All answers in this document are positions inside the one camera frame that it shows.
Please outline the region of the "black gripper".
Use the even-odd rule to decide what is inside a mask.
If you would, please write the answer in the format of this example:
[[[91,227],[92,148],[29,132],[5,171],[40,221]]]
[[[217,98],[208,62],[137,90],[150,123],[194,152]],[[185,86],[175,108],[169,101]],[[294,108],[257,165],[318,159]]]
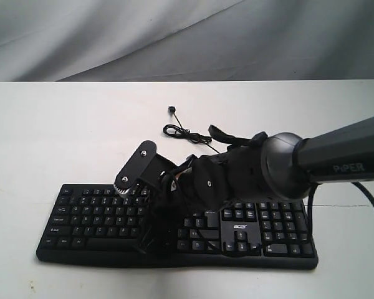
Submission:
[[[178,173],[165,171],[161,174],[160,190],[151,198],[150,209],[135,245],[139,252],[155,258],[172,255],[175,228],[184,218],[206,209],[198,192],[198,183],[204,177],[205,172],[197,166]]]

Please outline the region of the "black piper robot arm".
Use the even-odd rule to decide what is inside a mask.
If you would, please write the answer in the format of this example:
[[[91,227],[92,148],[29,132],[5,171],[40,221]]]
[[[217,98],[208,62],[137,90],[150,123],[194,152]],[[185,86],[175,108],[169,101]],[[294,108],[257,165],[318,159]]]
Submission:
[[[362,188],[364,181],[374,181],[374,117],[313,138],[288,132],[238,138],[213,125],[209,134],[227,150],[155,168],[141,252],[166,255],[168,231],[195,212],[265,199],[312,201],[321,184]]]

